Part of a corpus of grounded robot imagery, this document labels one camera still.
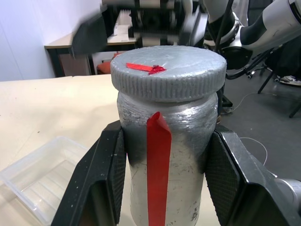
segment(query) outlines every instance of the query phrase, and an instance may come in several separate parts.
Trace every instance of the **jar lid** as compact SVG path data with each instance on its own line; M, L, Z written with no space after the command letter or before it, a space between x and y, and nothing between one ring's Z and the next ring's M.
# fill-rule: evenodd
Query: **jar lid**
M127 68L127 63L154 66L166 71ZM158 102L199 99L218 91L225 83L226 60L210 50L187 46L154 46L134 49L111 62L114 87L132 97Z

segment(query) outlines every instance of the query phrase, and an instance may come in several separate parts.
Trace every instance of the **wooden desk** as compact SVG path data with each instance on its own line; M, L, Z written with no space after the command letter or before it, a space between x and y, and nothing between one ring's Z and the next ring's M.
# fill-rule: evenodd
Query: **wooden desk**
M117 27L117 35L108 38L107 47L102 52L128 51L135 49L136 39L128 37L129 25L119 25ZM71 54L71 44L73 33L70 33L54 42L45 45L48 51L56 77L64 77L65 73L60 60L60 54ZM91 55L87 56L90 74L95 75L95 67Z
M119 119L117 93L110 75L0 82L0 170L56 136L90 148L106 125ZM127 164L118 226L135 226L130 194ZM0 225L42 225L1 181ZM206 182L197 226L220 226Z

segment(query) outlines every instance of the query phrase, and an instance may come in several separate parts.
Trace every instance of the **plastic box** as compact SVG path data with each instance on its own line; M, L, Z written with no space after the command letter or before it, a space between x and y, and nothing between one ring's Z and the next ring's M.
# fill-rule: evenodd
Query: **plastic box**
M77 163L87 149L57 137L0 172L0 179L32 210L51 224Z

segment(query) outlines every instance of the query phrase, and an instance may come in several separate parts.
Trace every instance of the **gray floor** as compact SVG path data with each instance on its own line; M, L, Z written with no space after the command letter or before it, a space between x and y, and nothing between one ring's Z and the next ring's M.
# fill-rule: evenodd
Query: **gray floor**
M236 107L233 113L223 115L221 124L239 137L250 137L261 142L268 151L266 168L281 178L301 180L301 110L290 119L290 112L301 101L301 88L276 83L273 79L259 95L258 89L269 72L249 80L243 76L226 81L225 95ZM249 139L242 139L247 150L264 163L264 148Z

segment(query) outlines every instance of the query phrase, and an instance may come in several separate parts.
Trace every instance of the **silver jar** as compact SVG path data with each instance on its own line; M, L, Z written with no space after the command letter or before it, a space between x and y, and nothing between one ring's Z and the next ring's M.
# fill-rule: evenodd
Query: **silver jar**
M166 71L148 75L126 68L126 63L160 65ZM216 91L223 86L225 73L223 57L193 47L135 49L112 61L132 176L131 213L137 226L148 226L146 122L156 112L163 115L172 135L165 225L195 226L204 178L198 160L215 128Z

